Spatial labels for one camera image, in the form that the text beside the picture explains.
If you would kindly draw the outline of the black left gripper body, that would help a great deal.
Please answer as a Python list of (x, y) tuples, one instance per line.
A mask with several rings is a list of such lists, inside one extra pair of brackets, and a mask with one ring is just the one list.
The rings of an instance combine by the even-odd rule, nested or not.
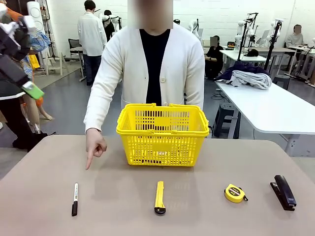
[(0, 24), (0, 55), (22, 60), (29, 52), (29, 34), (31, 23)]

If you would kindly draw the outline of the person's right hand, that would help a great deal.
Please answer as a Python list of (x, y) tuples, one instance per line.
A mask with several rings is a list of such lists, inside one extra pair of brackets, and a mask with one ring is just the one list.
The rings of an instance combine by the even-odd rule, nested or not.
[(88, 129), (86, 132), (86, 170), (90, 168), (93, 158), (101, 157), (106, 150), (107, 143), (101, 132), (94, 128)]

